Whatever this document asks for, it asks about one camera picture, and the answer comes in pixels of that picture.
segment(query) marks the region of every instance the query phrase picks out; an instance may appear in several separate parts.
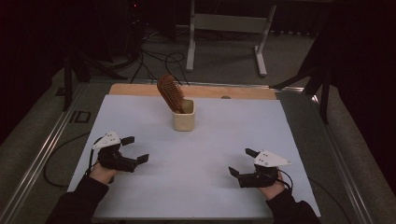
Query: table surface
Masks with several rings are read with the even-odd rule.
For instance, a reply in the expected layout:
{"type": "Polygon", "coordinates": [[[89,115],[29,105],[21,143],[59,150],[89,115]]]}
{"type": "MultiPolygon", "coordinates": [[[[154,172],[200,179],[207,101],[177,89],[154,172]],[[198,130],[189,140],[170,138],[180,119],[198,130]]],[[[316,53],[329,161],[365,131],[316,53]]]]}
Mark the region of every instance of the table surface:
{"type": "Polygon", "coordinates": [[[318,206],[283,108],[265,88],[183,86],[196,104],[195,128],[172,129],[172,113],[155,85],[116,84],[106,96],[70,183],[88,166],[93,142],[109,131],[133,135],[124,157],[149,154],[134,173],[116,176],[95,217],[114,219],[252,219],[271,217],[256,189],[240,189],[228,166],[254,171],[245,148],[270,150],[292,161],[282,170],[293,179],[297,201],[318,206]],[[219,99],[227,95],[233,99],[219,99]]]}

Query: white stand leg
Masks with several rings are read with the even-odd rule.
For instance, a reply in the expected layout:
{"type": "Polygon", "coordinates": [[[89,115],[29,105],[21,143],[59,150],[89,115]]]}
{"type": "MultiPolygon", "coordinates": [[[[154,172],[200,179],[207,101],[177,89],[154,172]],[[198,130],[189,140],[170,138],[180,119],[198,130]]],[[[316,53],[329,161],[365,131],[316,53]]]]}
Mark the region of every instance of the white stand leg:
{"type": "Polygon", "coordinates": [[[190,44],[189,52],[187,53],[187,65],[186,70],[191,72],[194,69],[194,54],[195,54],[195,41],[194,41],[194,30],[195,30],[195,0],[191,0],[191,16],[190,16],[190,44]]]}
{"type": "Polygon", "coordinates": [[[257,65],[259,67],[259,72],[261,77],[267,76],[267,69],[265,68],[264,58],[262,57],[262,49],[264,48],[265,40],[267,39],[268,33],[270,31],[271,22],[272,22],[272,18],[274,17],[275,10],[276,10],[276,6],[271,6],[270,13],[267,17],[267,21],[262,31],[262,41],[260,42],[259,46],[254,47],[257,65]]]}

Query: brush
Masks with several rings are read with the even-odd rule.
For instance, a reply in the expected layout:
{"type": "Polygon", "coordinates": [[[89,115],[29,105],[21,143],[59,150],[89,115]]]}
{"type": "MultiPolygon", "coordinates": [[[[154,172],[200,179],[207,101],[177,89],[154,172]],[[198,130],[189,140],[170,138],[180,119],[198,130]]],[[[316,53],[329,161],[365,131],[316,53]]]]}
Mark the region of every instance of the brush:
{"type": "Polygon", "coordinates": [[[181,106],[184,93],[172,75],[161,76],[157,82],[157,89],[173,112],[185,114],[181,106]]]}

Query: cup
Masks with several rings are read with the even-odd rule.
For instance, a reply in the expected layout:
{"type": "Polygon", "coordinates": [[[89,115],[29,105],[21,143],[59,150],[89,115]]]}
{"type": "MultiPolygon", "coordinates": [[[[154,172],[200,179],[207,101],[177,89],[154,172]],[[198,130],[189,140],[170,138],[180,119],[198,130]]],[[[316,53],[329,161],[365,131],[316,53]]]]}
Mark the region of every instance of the cup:
{"type": "Polygon", "coordinates": [[[193,100],[183,99],[181,107],[185,114],[173,112],[173,128],[179,132],[190,132],[195,125],[195,105],[193,100]]]}

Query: wooden board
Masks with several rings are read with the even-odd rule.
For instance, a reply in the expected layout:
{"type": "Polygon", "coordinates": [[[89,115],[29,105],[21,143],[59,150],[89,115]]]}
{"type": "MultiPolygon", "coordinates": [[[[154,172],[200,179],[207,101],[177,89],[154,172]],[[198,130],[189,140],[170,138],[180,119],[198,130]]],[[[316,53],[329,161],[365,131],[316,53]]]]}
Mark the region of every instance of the wooden board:
{"type": "MultiPolygon", "coordinates": [[[[221,98],[228,96],[233,99],[276,100],[274,91],[264,87],[218,87],[218,86],[181,86],[186,97],[221,98]]],[[[158,96],[156,85],[148,84],[114,84],[111,95],[146,95],[158,96]]]]}

